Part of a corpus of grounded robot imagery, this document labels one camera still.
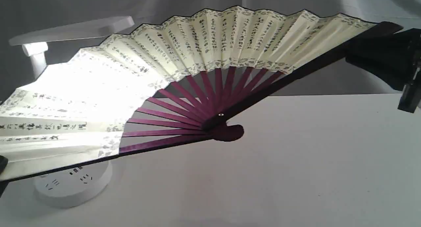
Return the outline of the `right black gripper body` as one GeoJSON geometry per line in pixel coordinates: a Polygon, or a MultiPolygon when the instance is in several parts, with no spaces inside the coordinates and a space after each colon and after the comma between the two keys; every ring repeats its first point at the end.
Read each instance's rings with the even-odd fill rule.
{"type": "Polygon", "coordinates": [[[407,66],[409,75],[399,101],[398,110],[415,113],[421,99],[420,29],[409,29],[405,33],[410,35],[409,49],[405,53],[406,56],[409,56],[409,65],[407,66]]]}

